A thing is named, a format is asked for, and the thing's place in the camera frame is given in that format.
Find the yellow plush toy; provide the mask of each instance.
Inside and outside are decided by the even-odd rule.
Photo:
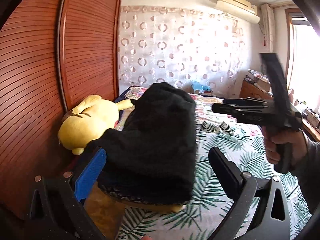
[[[80,155],[90,141],[116,126],[120,110],[131,106],[133,104],[128,99],[116,104],[101,96],[90,95],[65,114],[58,138],[74,155]]]

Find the black sleeve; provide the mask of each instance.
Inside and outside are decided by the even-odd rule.
[[[311,214],[320,202],[320,143],[309,140],[308,153],[291,174],[298,178]]]

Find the bed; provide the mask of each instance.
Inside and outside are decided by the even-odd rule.
[[[124,98],[138,99],[146,91],[130,87],[117,101]],[[211,111],[213,103],[222,99],[190,94],[196,102],[199,117],[199,145],[196,161],[192,199],[179,213],[159,214],[138,208],[125,208],[117,239],[140,239],[150,235],[160,239],[206,239],[219,225],[232,205],[208,162],[208,151],[219,147],[223,154],[235,162],[241,171],[249,171],[258,178],[268,179],[277,174],[265,159],[261,130],[256,125],[239,124],[234,118]],[[121,130],[133,107],[124,110],[116,129]],[[291,238],[294,238],[311,216],[301,194],[296,177],[290,173],[278,174],[287,196],[291,221]],[[244,234],[258,203],[255,198],[237,236]],[[103,231],[105,226],[93,217]]]

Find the brown slatted panel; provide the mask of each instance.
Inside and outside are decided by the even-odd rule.
[[[36,175],[72,155],[59,147],[63,110],[55,65],[60,0],[23,0],[0,31],[0,202],[20,218]]]
[[[118,0],[69,0],[65,71],[71,105],[90,94],[113,100],[114,25]]]

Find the dark clothing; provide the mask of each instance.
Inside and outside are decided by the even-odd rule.
[[[320,143],[309,140],[307,155],[290,172],[298,178],[301,192],[313,214],[320,203]]]
[[[196,103],[183,90],[155,83],[135,101],[122,131],[107,129],[86,150],[102,147],[99,187],[149,203],[191,199],[196,165]]]

